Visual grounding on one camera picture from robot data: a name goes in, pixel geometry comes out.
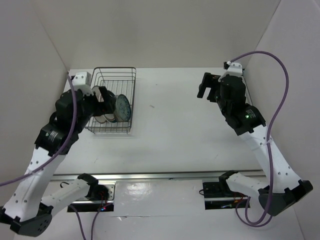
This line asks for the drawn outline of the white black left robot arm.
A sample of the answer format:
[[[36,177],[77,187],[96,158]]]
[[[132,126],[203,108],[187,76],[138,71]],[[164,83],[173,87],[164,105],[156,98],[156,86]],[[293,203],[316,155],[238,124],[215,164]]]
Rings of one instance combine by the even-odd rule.
[[[25,173],[27,178],[0,208],[1,223],[9,225],[18,235],[38,237],[43,234],[52,218],[76,200],[86,198],[105,204],[109,198],[109,189],[86,173],[44,196],[56,169],[90,118],[104,111],[91,87],[84,84],[64,92],[56,101],[55,109],[35,141]]]

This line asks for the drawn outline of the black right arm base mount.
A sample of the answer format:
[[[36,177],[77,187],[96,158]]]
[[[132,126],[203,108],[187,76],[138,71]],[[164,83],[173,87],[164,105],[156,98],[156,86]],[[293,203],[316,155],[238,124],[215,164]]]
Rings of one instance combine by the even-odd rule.
[[[198,193],[204,197],[204,206],[206,210],[225,210],[245,208],[247,196],[223,189],[219,182],[203,182],[202,189]]]

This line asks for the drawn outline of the white plate orange sunburst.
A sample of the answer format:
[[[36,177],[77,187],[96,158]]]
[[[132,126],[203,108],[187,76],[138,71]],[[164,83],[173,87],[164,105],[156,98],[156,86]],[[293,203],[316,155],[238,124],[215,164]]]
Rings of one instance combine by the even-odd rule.
[[[98,85],[94,86],[94,87],[92,88],[92,91],[93,91],[93,93],[95,94],[98,102],[103,102],[103,101],[104,101]]]

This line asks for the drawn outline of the small blue patterned plate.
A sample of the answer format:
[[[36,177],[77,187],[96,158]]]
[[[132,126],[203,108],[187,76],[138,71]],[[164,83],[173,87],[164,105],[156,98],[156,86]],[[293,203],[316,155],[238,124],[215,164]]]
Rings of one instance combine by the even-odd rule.
[[[118,122],[128,122],[131,119],[131,105],[124,94],[116,96],[114,117]]]

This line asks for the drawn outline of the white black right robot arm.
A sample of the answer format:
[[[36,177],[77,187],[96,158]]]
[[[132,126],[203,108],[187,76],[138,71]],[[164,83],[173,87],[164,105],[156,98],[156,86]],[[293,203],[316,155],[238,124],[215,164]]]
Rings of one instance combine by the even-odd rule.
[[[210,89],[207,100],[217,103],[227,124],[251,149],[268,183],[246,177],[229,170],[219,177],[218,190],[223,196],[233,192],[259,201],[268,215],[277,216],[313,190],[310,181],[302,180],[289,166],[272,138],[260,111],[247,103],[246,85],[241,77],[204,73],[197,97],[203,98]]]

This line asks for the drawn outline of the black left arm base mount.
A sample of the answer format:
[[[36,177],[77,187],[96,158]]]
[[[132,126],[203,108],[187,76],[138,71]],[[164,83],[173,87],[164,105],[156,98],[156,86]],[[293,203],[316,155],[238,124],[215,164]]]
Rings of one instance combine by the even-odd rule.
[[[114,211],[114,199],[116,183],[112,181],[99,182],[99,190],[89,198],[82,197],[70,205],[79,213],[96,213],[99,209],[101,212]]]

